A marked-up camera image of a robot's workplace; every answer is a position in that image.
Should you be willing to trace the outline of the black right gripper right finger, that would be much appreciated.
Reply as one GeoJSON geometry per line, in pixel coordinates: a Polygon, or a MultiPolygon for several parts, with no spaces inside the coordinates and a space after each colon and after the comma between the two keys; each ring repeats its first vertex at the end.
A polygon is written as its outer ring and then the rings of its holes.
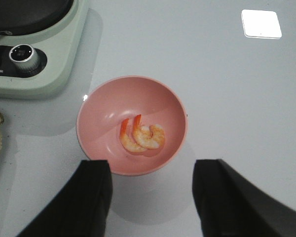
{"type": "Polygon", "coordinates": [[[296,211],[222,159],[199,159],[192,194],[205,237],[296,237],[296,211]]]}

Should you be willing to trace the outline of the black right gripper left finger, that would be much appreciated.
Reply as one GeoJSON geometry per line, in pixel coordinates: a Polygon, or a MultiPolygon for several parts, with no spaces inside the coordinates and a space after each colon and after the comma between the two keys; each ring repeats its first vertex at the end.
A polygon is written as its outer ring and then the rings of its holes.
{"type": "Polygon", "coordinates": [[[108,161],[83,160],[20,237],[103,237],[112,198],[108,161]]]}

